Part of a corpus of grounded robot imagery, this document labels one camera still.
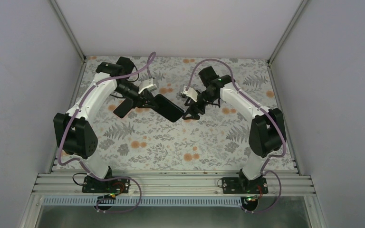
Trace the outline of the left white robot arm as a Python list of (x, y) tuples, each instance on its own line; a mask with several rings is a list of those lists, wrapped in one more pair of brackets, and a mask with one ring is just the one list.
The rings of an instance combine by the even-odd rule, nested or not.
[(131, 105), (133, 108), (151, 108), (150, 103), (154, 101), (151, 93), (155, 87), (154, 80), (150, 78), (136, 86), (129, 78), (149, 71), (155, 57), (156, 53), (152, 52), (140, 69), (136, 69), (133, 61), (126, 57), (120, 57), (115, 64), (100, 63), (92, 82), (80, 99), (64, 114), (57, 113), (54, 116), (58, 164), (65, 166), (71, 162), (78, 162), (87, 175), (95, 179), (94, 186), (101, 192), (112, 189), (113, 177), (109, 166), (95, 154), (98, 137), (91, 123), (104, 101), (113, 92), (125, 97), (125, 105)]

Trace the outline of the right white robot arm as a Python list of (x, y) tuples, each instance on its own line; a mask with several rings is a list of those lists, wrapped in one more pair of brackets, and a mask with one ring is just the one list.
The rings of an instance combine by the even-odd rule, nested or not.
[(199, 76), (206, 87), (204, 91), (199, 92), (190, 85), (182, 89), (188, 107), (183, 119), (198, 120), (208, 105), (219, 105), (223, 100), (250, 122), (248, 142), (251, 154), (239, 171), (238, 186), (243, 193), (251, 193), (257, 181), (266, 174), (265, 167), (270, 158), (277, 156), (274, 152), (282, 149), (281, 156), (286, 154), (283, 113), (278, 108), (262, 106), (238, 86), (233, 76), (218, 76), (211, 66), (201, 70)]

